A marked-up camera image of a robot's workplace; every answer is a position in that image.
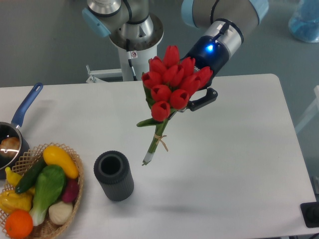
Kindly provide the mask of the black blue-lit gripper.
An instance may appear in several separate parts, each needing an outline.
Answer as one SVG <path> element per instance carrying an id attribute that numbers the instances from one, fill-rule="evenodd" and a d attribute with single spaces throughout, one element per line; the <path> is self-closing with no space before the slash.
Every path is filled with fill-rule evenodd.
<path id="1" fill-rule="evenodd" d="M 213 88 L 208 88 L 212 84 L 212 79 L 220 71 L 220 69 L 229 60 L 229 53 L 225 46 L 214 40 L 211 36 L 202 36 L 194 46 L 189 50 L 189 52 L 184 56 L 184 59 L 191 57 L 195 59 L 195 72 L 201 70 L 202 68 L 209 66 L 213 71 L 212 76 L 209 78 L 207 83 L 201 86 L 200 89 L 206 89 L 206 94 L 193 101 L 189 101 L 187 104 L 187 109 L 191 111 L 196 111 L 212 102 L 214 102 L 218 97 L 218 92 Z"/>

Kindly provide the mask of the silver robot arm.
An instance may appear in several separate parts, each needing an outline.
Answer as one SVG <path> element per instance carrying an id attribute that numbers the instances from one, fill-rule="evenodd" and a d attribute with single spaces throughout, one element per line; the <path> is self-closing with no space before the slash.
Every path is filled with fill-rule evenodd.
<path id="1" fill-rule="evenodd" d="M 266 0 L 185 0 L 185 24 L 205 28 L 187 55 L 195 71 L 208 66 L 214 74 L 227 63 L 268 11 Z M 87 25 L 117 47 L 124 81 L 140 80 L 149 70 L 163 37 L 161 20 L 147 0 L 90 0 L 82 10 Z"/>

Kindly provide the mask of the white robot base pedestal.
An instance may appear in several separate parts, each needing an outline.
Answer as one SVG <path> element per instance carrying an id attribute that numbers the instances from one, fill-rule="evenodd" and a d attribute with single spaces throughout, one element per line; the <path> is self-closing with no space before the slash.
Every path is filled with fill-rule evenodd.
<path id="1" fill-rule="evenodd" d="M 124 81 L 140 80 L 149 71 L 149 60 L 158 54 L 163 38 L 163 24 L 154 14 L 139 24 L 123 24 L 110 35 L 117 47 Z"/>

